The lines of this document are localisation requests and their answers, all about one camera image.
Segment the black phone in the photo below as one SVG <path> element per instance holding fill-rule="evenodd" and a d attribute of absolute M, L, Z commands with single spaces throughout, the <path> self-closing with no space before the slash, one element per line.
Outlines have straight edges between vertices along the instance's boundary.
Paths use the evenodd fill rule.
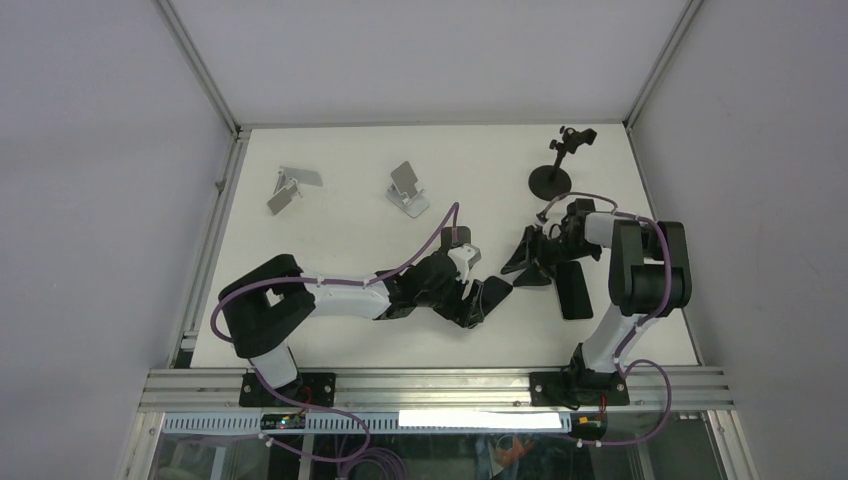
<path fill-rule="evenodd" d="M 513 291 L 513 285 L 496 276 L 490 276 L 480 284 L 477 295 L 477 312 L 481 319 L 488 316 Z"/>
<path fill-rule="evenodd" d="M 561 315 L 565 320 L 588 320 L 594 316 L 585 275 L 579 262 L 557 265 L 555 287 Z"/>

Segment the white folding phone stand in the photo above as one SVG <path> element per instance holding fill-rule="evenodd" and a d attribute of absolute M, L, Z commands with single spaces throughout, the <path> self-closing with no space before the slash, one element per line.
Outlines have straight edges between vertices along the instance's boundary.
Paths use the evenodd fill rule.
<path fill-rule="evenodd" d="M 391 184 L 386 198 L 410 218 L 417 218 L 429 207 L 430 202 L 418 186 L 418 177 L 408 161 L 404 161 L 391 173 Z"/>

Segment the wooden base phone stand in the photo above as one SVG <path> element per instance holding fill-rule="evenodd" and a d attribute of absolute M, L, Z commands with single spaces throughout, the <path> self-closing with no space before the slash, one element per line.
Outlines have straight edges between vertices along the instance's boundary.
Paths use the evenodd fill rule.
<path fill-rule="evenodd" d="M 471 230 L 467 226 L 444 227 L 440 231 L 439 250 L 447 252 L 471 242 Z"/>

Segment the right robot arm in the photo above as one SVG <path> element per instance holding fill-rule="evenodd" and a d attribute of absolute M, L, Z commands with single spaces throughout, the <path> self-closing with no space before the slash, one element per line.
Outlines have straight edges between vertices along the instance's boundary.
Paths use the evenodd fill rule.
<path fill-rule="evenodd" d="M 553 285 L 562 317 L 584 320 L 593 310 L 580 261 L 604 254 L 610 305 L 562 372 L 565 394 L 578 405 L 622 386 L 633 344 L 689 303 L 693 281 L 684 225 L 600 211 L 592 199 L 578 198 L 553 227 L 540 212 L 501 269 L 516 276 L 517 287 Z"/>

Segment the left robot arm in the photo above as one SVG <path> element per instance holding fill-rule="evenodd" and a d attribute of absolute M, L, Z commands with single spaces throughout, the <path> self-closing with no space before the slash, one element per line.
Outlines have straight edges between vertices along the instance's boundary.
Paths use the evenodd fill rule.
<path fill-rule="evenodd" d="M 426 308 L 472 329 L 498 302 L 497 278 L 469 279 L 474 261 L 454 249 L 430 254 L 399 271 L 355 279 L 308 274 L 292 255 L 281 254 L 220 292 L 210 327 L 264 379 L 263 394 L 277 406 L 288 406 L 301 392 L 288 338 L 308 318 L 393 320 Z"/>

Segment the black tall clamp stand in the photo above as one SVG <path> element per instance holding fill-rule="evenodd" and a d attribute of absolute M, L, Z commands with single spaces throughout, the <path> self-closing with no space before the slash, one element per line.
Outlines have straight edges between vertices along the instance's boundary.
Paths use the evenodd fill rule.
<path fill-rule="evenodd" d="M 572 179 L 562 168 L 564 159 L 573 155 L 584 145 L 593 145 L 597 132 L 592 128 L 578 131 L 574 127 L 561 126 L 560 137 L 549 143 L 549 149 L 556 153 L 550 165 L 535 168 L 529 175 L 528 187 L 531 193 L 541 200 L 553 200 L 555 197 L 571 191 Z"/>

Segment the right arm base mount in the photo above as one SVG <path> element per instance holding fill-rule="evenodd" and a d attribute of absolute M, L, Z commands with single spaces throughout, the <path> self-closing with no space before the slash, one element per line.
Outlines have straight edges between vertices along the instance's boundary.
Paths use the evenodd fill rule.
<path fill-rule="evenodd" d="M 630 396 L 619 374 L 577 373 L 570 370 L 529 374 L 531 404 L 537 407 L 627 406 Z"/>

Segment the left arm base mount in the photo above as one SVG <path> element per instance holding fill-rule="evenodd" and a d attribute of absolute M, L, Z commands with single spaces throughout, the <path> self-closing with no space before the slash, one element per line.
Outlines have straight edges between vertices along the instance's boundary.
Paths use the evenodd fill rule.
<path fill-rule="evenodd" d="M 301 373 L 293 382 L 277 388 L 278 395 L 309 405 L 334 405 L 337 376 L 331 372 Z M 261 385 L 255 373 L 242 376 L 238 405 L 242 408 L 290 407 Z"/>

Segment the aluminium frame rail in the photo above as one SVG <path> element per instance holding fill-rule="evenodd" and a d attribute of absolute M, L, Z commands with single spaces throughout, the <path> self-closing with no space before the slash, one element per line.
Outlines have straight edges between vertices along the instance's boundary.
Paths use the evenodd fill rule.
<path fill-rule="evenodd" d="M 604 397 L 568 394 L 558 369 L 305 369 L 307 389 L 297 399 L 351 412 L 407 409 L 660 411 L 665 401 L 678 412 L 736 407 L 719 367 L 671 366 L 663 373 L 638 367 Z M 152 370 L 139 403 L 141 412 L 270 411 L 282 402 L 245 368 Z"/>

